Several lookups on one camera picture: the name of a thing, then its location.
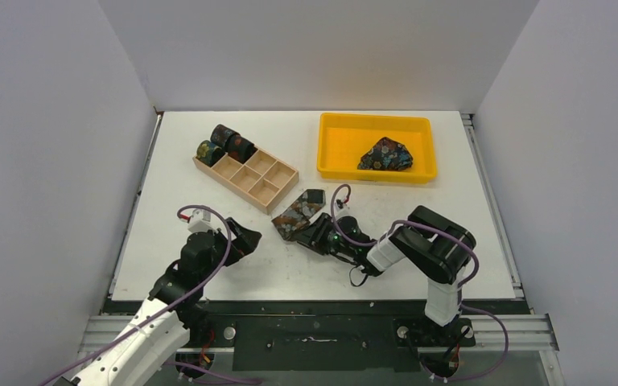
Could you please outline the orange grey floral tie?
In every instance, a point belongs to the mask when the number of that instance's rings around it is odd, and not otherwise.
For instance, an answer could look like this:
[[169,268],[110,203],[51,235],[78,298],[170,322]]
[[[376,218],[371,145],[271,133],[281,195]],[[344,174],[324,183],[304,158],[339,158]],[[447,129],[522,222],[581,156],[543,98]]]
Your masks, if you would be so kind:
[[311,218],[319,213],[326,204],[325,190],[306,189],[285,211],[274,217],[271,222],[284,241],[308,227]]

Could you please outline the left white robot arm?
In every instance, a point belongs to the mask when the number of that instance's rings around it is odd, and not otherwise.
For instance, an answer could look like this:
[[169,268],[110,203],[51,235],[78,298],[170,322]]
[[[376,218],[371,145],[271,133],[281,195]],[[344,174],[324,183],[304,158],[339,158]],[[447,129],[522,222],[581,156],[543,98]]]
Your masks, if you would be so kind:
[[232,218],[214,228],[208,214],[195,210],[189,236],[155,282],[138,311],[118,336],[90,355],[73,376],[57,376],[54,385],[144,385],[179,348],[200,345],[208,335],[208,317],[199,305],[205,284],[223,267],[253,253],[262,234]]

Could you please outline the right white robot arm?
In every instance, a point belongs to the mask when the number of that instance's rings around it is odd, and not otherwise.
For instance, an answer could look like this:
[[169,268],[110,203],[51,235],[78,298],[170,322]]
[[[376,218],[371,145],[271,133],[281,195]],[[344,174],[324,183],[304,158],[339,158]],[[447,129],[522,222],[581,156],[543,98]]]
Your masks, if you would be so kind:
[[453,321],[461,311],[461,287],[470,280],[464,270],[476,259],[475,237],[457,223],[422,205],[405,220],[396,220],[382,236],[362,232],[348,206],[338,201],[291,240],[320,255],[331,255],[359,270],[364,278],[377,277],[408,260],[427,279],[427,301],[422,332],[434,344],[444,344],[455,333]]

